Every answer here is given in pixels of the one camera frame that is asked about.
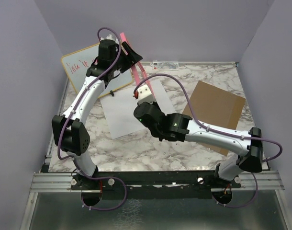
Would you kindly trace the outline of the pink wooden photo frame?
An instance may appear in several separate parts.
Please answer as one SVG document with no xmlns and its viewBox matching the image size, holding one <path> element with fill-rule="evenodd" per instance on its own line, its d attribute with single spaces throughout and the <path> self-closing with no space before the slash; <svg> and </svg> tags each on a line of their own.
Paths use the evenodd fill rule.
<svg viewBox="0 0 292 230">
<path fill-rule="evenodd" d="M 126 51 L 124 50 L 124 48 L 122 47 L 122 42 L 127 42 L 129 44 L 129 46 L 130 46 L 130 43 L 128 42 L 128 39 L 126 38 L 126 35 L 125 35 L 124 32 L 120 33 L 120 40 L 121 40 L 121 48 L 124 51 L 124 53 L 127 54 Z M 150 88 L 150 90 L 151 90 L 151 92 L 152 92 L 152 94 L 153 94 L 153 96 L 155 98 L 152 86 L 151 86 L 149 80 L 147 80 L 146 70 L 144 69 L 144 67 L 141 64 L 141 62 L 138 62 L 137 64 L 134 64 L 129 70 L 131 71 L 131 74 L 132 74 L 132 76 L 134 78 L 134 81 L 136 83 L 136 89 L 134 89 L 133 93 L 139 87 L 141 87 L 143 85 L 147 85 Z"/>
</svg>

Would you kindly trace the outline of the white photo paper sheet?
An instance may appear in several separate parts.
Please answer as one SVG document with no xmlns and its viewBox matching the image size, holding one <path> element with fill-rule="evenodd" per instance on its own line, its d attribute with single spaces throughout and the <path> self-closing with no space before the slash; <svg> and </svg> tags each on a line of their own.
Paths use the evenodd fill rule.
<svg viewBox="0 0 292 230">
<path fill-rule="evenodd" d="M 176 112 L 161 81 L 153 80 L 150 84 L 160 109 L 166 114 Z M 114 96 L 106 95 L 100 99 L 112 139 L 145 128 L 134 117 L 134 110 L 137 107 L 137 102 L 136 99 L 133 98 L 133 89 L 134 87 L 120 90 L 116 92 Z"/>
</svg>

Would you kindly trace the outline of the brown cardboard backing board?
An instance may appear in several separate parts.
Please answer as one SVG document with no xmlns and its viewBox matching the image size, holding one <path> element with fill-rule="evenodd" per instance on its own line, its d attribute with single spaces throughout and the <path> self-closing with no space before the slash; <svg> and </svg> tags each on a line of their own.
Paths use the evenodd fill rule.
<svg viewBox="0 0 292 230">
<path fill-rule="evenodd" d="M 197 119 L 208 124 L 236 129 L 245 98 L 199 81 L 190 102 Z"/>
</svg>

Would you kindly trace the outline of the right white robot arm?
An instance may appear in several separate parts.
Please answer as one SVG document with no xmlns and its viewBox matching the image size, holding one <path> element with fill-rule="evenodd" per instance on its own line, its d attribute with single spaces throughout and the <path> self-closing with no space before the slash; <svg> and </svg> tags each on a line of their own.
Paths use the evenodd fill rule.
<svg viewBox="0 0 292 230">
<path fill-rule="evenodd" d="M 215 133 L 208 124 L 201 126 L 190 116 L 179 113 L 166 115 L 157 103 L 147 102 L 135 108 L 134 117 L 159 141 L 198 142 L 233 152 L 233 157 L 215 168 L 213 183 L 217 187 L 224 187 L 242 172 L 262 171 L 263 146 L 259 128 L 253 127 L 249 131 L 219 128 Z"/>
</svg>

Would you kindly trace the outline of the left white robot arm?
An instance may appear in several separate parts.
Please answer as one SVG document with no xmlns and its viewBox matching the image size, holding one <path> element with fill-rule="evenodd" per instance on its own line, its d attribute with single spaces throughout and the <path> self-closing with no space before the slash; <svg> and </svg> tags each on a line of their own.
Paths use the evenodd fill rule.
<svg viewBox="0 0 292 230">
<path fill-rule="evenodd" d="M 100 94 L 115 78 L 114 73 L 124 73 L 141 60 L 142 57 L 126 41 L 117 44 L 110 39 L 101 40 L 98 56 L 87 69 L 84 84 L 74 102 L 62 115 L 52 119 L 58 158 L 73 160 L 88 189 L 95 188 L 99 178 L 95 175 L 98 167 L 88 153 L 90 135 L 85 128 L 86 120 Z"/>
</svg>

